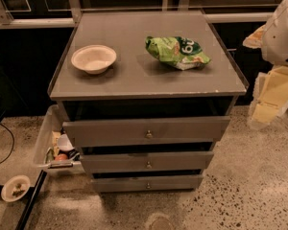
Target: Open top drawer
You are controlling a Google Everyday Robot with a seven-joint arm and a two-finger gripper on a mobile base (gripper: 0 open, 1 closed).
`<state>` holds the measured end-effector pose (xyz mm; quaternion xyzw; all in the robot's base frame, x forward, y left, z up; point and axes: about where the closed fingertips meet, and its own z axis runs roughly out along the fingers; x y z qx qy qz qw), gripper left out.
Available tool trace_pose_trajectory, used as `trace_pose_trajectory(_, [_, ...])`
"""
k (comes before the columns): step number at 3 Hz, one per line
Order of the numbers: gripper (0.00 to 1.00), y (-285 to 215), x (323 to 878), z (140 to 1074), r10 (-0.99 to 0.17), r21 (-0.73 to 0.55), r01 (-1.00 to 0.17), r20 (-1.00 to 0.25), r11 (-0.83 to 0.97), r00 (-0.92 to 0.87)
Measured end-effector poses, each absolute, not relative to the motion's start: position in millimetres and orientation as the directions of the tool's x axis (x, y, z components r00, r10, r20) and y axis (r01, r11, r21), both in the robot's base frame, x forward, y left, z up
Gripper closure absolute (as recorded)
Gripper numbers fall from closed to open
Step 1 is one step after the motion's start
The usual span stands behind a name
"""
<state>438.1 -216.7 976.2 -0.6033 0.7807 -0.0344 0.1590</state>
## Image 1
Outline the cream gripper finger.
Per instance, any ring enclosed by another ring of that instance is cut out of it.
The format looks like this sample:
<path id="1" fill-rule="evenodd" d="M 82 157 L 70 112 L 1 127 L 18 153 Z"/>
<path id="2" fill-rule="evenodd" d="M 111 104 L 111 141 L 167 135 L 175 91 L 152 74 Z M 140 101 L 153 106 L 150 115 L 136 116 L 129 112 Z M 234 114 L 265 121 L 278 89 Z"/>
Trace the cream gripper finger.
<path id="1" fill-rule="evenodd" d="M 260 130 L 288 109 L 288 67 L 274 66 L 267 74 L 259 73 L 252 96 L 248 125 Z"/>
<path id="2" fill-rule="evenodd" d="M 251 33 L 244 39 L 243 45 L 251 49 L 260 49 L 262 47 L 262 35 L 264 29 L 265 26 L 261 26 L 258 29 L 256 29 L 253 33 Z"/>

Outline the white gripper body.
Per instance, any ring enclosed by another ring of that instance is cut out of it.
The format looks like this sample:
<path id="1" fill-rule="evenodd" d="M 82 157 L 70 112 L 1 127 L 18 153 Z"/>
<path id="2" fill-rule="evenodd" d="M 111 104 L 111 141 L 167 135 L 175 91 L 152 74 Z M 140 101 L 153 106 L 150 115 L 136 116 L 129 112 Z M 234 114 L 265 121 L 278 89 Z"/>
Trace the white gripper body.
<path id="1" fill-rule="evenodd" d="M 288 66 L 288 0 L 283 0 L 267 20 L 261 51 L 266 61 Z"/>

